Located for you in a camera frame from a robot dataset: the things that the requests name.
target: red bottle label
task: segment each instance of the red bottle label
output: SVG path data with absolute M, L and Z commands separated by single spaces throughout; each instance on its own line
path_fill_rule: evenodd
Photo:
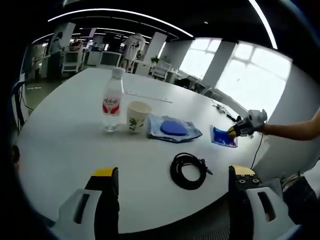
M 119 98 L 103 99 L 102 112 L 104 114 L 118 115 L 120 113 L 120 99 Z

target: desk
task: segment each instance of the desk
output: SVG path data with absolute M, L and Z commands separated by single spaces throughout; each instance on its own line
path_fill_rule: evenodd
M 177 71 L 173 71 L 173 70 L 168 70 L 165 82 L 166 83 L 170 83 L 170 84 L 174 84 L 175 83 L 175 78 L 176 77 L 181 77 L 182 75 L 180 73 L 178 73 Z
M 55 221 L 62 203 L 83 189 L 97 169 L 116 166 L 119 232 L 154 229 L 190 216 L 226 194 L 229 165 L 251 166 L 259 137 L 241 137 L 237 148 L 211 143 L 209 125 L 227 130 L 234 124 L 217 112 L 211 99 L 135 74 L 124 74 L 124 90 L 153 99 L 126 94 L 122 123 L 129 102 L 144 101 L 153 114 L 192 121 L 203 136 L 175 144 L 147 139 L 142 133 L 103 132 L 102 96 L 111 72 L 87 68 L 71 77 L 38 105 L 22 128 L 16 143 L 21 155 L 19 178 L 39 213 Z M 182 189 L 171 180 L 171 162 L 182 152 L 206 159 L 213 172 L 196 190 Z

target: bottle cap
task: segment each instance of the bottle cap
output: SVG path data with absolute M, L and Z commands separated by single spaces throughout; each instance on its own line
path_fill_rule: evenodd
M 114 67 L 112 69 L 112 77 L 116 79 L 121 79 L 125 73 L 125 69 L 121 67 Z

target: coiled cable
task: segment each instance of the coiled cable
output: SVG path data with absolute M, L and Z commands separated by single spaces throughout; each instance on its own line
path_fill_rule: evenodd
M 206 179 L 207 173 L 212 175 L 206 166 L 204 159 L 198 159 L 196 156 L 182 152 L 176 155 L 170 166 L 170 175 L 175 184 L 186 190 L 195 190 L 200 188 Z M 199 169 L 200 177 L 196 181 L 190 181 L 185 178 L 182 173 L 182 167 L 187 165 L 193 165 Z

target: ceiling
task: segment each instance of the ceiling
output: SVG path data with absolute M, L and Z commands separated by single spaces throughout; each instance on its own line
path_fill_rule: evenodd
M 272 29 L 278 51 L 293 59 L 293 62 L 307 72 L 317 74 L 312 55 L 319 54 L 319 45 L 306 26 L 298 19 L 288 5 L 281 0 L 256 0 Z M 319 27 L 314 21 L 316 14 L 304 1 L 296 0 L 303 11 L 308 12 L 313 27 Z M 258 14 L 248 0 L 214 0 L 197 2 L 198 4 L 178 3 L 173 1 L 150 1 L 125 3 L 123 1 L 80 0 L 64 7 L 59 6 L 47 16 L 48 19 L 58 15 L 84 9 L 108 8 L 132 11 L 170 23 L 195 38 L 224 38 L 229 41 L 245 41 L 272 48 L 267 31 Z M 141 15 L 118 11 L 86 11 L 65 15 L 46 23 L 37 33 L 36 38 L 51 34 L 57 25 L 65 22 L 76 23 L 74 33 L 77 37 L 88 36 L 89 28 L 117 29 L 140 32 L 152 37 L 154 32 L 166 34 L 167 41 L 193 39 L 187 34 L 167 24 Z M 97 29 L 96 33 L 105 30 Z

